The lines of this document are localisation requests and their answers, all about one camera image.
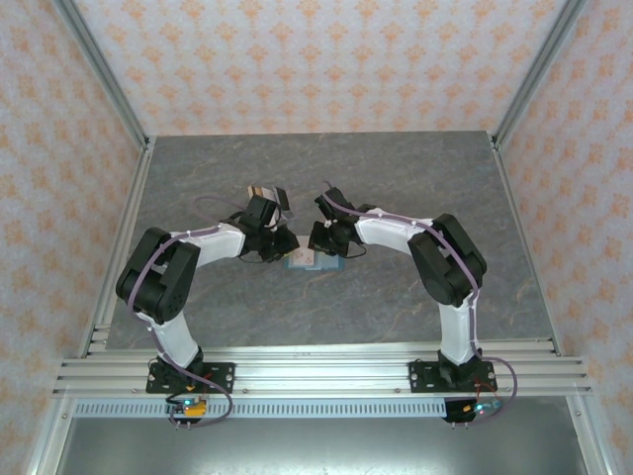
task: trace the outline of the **patterned wallpaper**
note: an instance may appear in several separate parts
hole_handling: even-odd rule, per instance
[[[564,0],[78,0],[151,135],[493,132]]]
[[[589,1],[568,42],[503,158],[564,348],[633,467],[633,9]]]
[[[24,473],[137,150],[49,0],[0,2],[0,472]]]

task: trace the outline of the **yellow connector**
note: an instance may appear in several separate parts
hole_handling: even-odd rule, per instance
[[[188,418],[201,418],[207,413],[207,401],[204,399],[192,406],[185,406],[185,416]]]

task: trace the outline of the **black mounting plate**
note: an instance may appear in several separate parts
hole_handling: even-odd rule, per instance
[[[496,377],[493,364],[489,361],[479,361],[468,380],[455,387],[451,387],[439,374],[438,361],[422,361],[417,359],[408,364],[408,383],[412,393],[476,393],[475,380],[489,384],[497,390]],[[482,393],[490,393],[486,386],[481,386]]]
[[[218,394],[220,391],[202,384],[189,391],[187,382],[184,377],[180,377],[178,373],[174,377],[176,370],[160,361],[154,361],[149,365],[149,375],[147,376],[147,386],[145,391],[147,394]],[[210,381],[218,384],[227,392],[232,393],[233,383],[235,381],[235,363],[203,363],[203,375]]]

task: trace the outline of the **gray marble surface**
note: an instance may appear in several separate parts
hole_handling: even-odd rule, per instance
[[[133,246],[153,226],[186,231],[209,225],[191,212],[191,197],[215,193],[246,204],[250,184],[288,190],[297,215],[290,228],[308,235],[313,221],[322,221],[314,199],[323,179],[355,206],[371,203],[419,218],[455,215],[489,267],[479,337],[550,335],[484,132],[159,138]],[[218,219],[234,211],[206,203],[205,212]],[[238,259],[212,263],[198,270],[185,313],[202,346],[427,341],[441,335],[437,306],[412,259],[377,246],[346,261],[343,271]],[[121,303],[108,347],[152,347],[143,325]]]

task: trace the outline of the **orange floral pattern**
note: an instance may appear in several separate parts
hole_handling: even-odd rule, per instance
[[[145,130],[203,135],[493,132],[565,2],[77,3]]]
[[[60,359],[86,328],[138,152],[52,2],[2,2],[0,31],[0,472],[9,474],[25,473]]]
[[[633,467],[632,32],[631,8],[588,2],[503,151],[563,345],[588,357],[622,467]]]

